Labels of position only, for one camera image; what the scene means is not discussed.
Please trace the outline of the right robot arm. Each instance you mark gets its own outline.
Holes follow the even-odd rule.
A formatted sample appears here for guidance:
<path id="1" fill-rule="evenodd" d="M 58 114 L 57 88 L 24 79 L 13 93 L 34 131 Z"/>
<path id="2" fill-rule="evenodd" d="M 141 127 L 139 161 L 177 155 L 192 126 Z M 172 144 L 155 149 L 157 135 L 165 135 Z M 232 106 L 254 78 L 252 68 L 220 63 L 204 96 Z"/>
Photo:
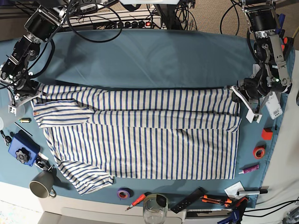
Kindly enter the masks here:
<path id="1" fill-rule="evenodd" d="M 15 44 L 14 50 L 0 66 L 1 89 L 7 89 L 10 99 L 9 112 L 38 96 L 39 83 L 34 79 L 48 68 L 55 51 L 53 36 L 65 23 L 66 5 L 47 8 L 40 5 L 25 24 L 27 33 Z M 30 69 L 38 62 L 44 51 L 41 43 L 51 44 L 49 57 L 40 72 Z"/>

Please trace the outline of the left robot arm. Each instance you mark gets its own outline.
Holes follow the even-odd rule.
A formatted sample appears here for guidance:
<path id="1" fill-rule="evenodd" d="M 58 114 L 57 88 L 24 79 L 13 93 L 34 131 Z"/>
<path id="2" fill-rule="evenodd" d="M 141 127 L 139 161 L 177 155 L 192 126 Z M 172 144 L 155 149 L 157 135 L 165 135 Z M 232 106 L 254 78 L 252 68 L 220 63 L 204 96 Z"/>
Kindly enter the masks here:
<path id="1" fill-rule="evenodd" d="M 233 94 L 254 115 L 261 110 L 260 99 L 271 92 L 285 93 L 292 87 L 286 59 L 292 45 L 283 39 L 281 23 L 273 0 L 233 0 L 248 22 L 247 45 L 259 66 L 251 78 L 245 78 L 232 87 Z"/>

